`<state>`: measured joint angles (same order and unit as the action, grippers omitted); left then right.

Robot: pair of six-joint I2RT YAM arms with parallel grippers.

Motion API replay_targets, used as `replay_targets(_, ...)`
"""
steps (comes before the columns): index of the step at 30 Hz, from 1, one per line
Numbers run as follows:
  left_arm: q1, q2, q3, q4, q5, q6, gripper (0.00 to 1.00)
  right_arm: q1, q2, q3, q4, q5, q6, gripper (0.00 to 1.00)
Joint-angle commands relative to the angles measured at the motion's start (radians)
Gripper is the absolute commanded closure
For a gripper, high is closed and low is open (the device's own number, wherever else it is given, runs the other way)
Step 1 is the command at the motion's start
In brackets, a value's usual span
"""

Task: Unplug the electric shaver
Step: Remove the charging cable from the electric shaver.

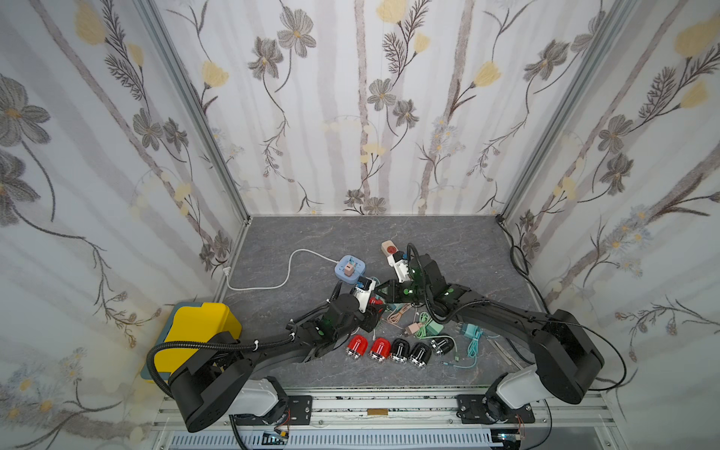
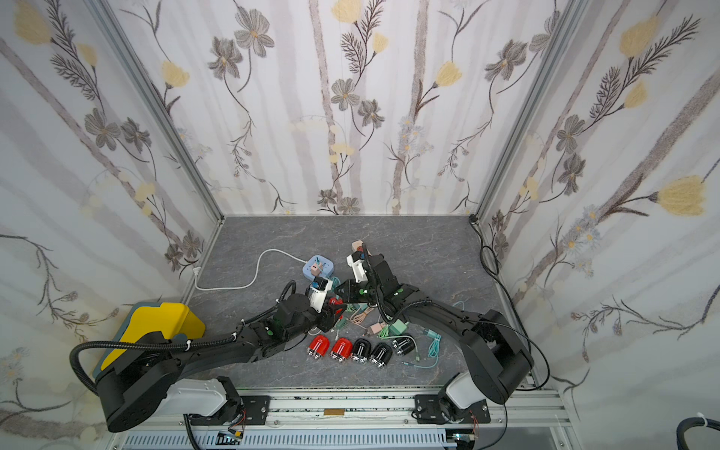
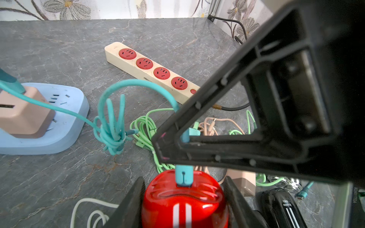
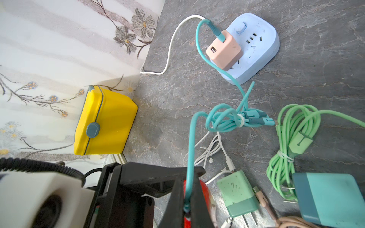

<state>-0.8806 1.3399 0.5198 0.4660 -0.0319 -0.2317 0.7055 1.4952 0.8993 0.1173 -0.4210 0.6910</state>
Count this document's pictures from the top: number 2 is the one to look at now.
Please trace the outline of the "pink charger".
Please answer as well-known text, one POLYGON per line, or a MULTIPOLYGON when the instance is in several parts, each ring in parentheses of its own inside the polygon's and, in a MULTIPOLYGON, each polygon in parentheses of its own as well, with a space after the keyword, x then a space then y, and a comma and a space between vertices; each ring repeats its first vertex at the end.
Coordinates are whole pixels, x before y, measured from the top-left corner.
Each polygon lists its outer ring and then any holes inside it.
POLYGON ((371 335, 378 335, 379 333, 381 333, 383 331, 383 329, 385 327, 386 327, 386 324, 384 322, 377 322, 376 324, 371 325, 367 329, 367 331, 369 331, 369 333, 371 335))

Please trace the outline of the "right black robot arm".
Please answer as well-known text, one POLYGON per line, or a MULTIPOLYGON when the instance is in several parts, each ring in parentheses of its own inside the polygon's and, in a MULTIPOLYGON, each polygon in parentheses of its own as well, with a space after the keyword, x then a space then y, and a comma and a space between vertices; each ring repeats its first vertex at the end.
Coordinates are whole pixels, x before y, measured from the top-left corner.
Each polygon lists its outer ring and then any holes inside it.
POLYGON ((352 278, 336 290, 344 303, 367 303, 389 326, 397 321, 418 324, 457 345, 466 370, 439 393, 456 409, 467 410, 479 401, 503 405, 531 374, 530 339, 499 311, 473 313, 436 301, 416 286, 399 282, 380 254, 356 251, 346 262, 352 278))

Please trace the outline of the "blue round power cube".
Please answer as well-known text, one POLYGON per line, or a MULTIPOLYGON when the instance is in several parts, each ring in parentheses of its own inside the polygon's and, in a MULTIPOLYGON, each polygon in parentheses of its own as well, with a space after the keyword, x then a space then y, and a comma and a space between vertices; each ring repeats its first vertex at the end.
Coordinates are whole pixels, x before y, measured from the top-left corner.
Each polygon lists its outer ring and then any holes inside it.
POLYGON ((302 273, 306 279, 313 281, 316 277, 332 279, 335 264, 322 255, 314 255, 305 262, 302 273))

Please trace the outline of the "black shaver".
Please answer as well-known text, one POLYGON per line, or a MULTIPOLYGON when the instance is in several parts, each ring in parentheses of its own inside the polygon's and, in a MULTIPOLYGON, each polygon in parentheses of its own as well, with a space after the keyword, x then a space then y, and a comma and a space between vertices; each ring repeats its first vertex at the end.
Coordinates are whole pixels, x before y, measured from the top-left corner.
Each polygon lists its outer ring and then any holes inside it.
POLYGON ((372 350, 370 361, 377 368, 386 367, 393 356, 393 348, 386 343, 378 343, 372 350))
POLYGON ((392 347, 399 356, 406 356, 416 349, 416 343, 412 337, 396 337, 392 340, 392 347))
POLYGON ((357 339, 352 345, 352 360, 354 362, 364 364, 371 357, 372 345, 367 339, 357 339))

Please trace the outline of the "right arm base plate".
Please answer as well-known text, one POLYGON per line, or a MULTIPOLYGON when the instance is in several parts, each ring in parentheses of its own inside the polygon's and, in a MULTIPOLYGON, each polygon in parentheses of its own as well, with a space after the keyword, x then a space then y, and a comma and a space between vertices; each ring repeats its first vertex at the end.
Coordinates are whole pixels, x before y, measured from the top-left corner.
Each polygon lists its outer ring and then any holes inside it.
POLYGON ((489 424, 491 416, 487 401, 474 403, 462 410, 439 395, 416 395, 412 418, 421 425, 489 424))

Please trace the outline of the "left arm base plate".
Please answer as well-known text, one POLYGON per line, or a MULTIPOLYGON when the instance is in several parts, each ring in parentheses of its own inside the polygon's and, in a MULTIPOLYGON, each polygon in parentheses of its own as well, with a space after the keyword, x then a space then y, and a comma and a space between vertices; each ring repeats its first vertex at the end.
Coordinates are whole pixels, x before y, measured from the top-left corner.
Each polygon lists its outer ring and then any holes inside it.
POLYGON ((210 416, 191 414, 193 426, 264 426, 269 413, 269 396, 243 396, 229 399, 210 416))

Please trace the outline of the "light green charger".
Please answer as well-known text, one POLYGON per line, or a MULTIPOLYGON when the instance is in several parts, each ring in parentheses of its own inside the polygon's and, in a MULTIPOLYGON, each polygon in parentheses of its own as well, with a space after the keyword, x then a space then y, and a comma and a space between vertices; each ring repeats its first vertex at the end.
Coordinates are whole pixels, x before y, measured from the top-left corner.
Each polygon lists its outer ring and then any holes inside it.
POLYGON ((401 336, 406 332, 407 324, 405 324, 402 320, 396 320, 393 324, 390 324, 388 329, 390 336, 401 336))

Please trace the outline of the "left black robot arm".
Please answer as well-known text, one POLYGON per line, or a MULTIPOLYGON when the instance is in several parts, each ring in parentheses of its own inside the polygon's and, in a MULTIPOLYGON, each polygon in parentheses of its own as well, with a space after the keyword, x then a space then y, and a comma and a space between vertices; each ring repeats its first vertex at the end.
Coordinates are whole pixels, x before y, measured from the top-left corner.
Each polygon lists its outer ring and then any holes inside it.
POLYGON ((69 365, 78 380, 99 398, 108 431, 128 431, 159 410, 174 384, 199 372, 255 363, 280 354, 290 341, 309 335, 313 328, 330 330, 349 302, 347 290, 337 287, 323 294, 320 307, 315 309, 307 294, 296 292, 292 280, 274 307, 240 322, 227 335, 165 339, 155 331, 135 343, 88 341, 70 351, 69 365), (80 361, 82 352, 93 349, 121 350, 123 354, 93 379, 80 361))

